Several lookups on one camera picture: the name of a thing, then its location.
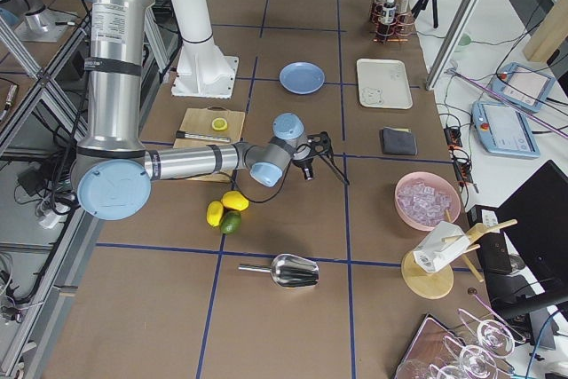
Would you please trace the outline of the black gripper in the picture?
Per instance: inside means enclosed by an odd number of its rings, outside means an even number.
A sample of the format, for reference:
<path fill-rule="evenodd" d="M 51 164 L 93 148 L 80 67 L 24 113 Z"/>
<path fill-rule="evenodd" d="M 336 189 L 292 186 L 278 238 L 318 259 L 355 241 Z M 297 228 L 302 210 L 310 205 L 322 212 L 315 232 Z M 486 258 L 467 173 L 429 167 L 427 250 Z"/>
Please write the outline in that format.
<path fill-rule="evenodd" d="M 311 134 L 307 136 L 308 143 L 303 143 L 296 148 L 293 155 L 293 163 L 308 162 L 314 156 L 319 156 L 320 159 L 332 170 L 339 181 L 348 186 L 350 184 L 347 176 L 337 167 L 335 160 L 332 156 L 332 143 L 326 131 L 318 134 Z"/>

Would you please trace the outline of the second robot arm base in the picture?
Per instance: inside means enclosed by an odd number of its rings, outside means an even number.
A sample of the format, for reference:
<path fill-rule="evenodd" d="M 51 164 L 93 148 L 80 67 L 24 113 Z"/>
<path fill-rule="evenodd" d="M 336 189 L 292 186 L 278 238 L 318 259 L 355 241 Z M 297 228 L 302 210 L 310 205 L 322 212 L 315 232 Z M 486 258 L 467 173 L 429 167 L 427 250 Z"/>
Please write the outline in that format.
<path fill-rule="evenodd" d="M 43 0 L 1 0 L 1 18 L 22 42 L 56 43 L 67 28 L 64 14 Z"/>

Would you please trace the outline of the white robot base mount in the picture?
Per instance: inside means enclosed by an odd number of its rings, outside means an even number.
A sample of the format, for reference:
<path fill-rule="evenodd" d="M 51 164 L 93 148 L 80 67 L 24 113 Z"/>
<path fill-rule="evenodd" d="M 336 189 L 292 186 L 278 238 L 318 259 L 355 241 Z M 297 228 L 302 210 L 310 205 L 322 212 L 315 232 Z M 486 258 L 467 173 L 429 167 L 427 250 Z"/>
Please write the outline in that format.
<path fill-rule="evenodd" d="M 182 48 L 172 94 L 177 97 L 229 99 L 239 59 L 216 45 L 207 0 L 171 0 Z"/>

